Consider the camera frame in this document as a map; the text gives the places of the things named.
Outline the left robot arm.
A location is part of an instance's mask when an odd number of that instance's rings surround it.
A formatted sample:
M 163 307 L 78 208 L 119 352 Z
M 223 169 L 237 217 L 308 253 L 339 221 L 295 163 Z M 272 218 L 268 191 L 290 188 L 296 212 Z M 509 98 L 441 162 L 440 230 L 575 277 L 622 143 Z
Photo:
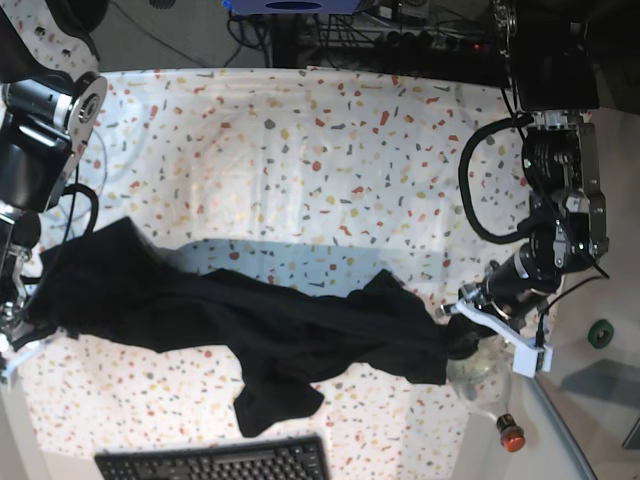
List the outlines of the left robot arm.
M 567 274 L 597 269 L 609 248 L 606 199 L 600 187 L 597 136 L 587 114 L 600 106 L 585 23 L 529 1 L 493 1 L 495 51 L 502 58 L 505 119 L 478 129 L 464 146 L 458 180 L 465 215 L 483 240 L 519 249 L 491 262 L 483 280 L 460 297 L 520 330 Z M 489 136 L 515 130 L 531 189 L 529 215 L 512 233 L 497 235 L 472 203 L 470 163 Z

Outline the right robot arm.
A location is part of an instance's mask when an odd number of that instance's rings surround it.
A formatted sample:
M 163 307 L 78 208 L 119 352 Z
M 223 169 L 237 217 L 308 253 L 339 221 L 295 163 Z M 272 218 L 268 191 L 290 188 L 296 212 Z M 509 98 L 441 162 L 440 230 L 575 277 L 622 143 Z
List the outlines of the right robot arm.
M 19 349 L 50 335 L 29 311 L 46 273 L 23 275 L 41 235 L 40 214 L 68 196 L 90 203 L 87 232 L 99 201 L 79 180 L 108 88 L 98 54 L 72 1 L 1 4 L 1 334 Z

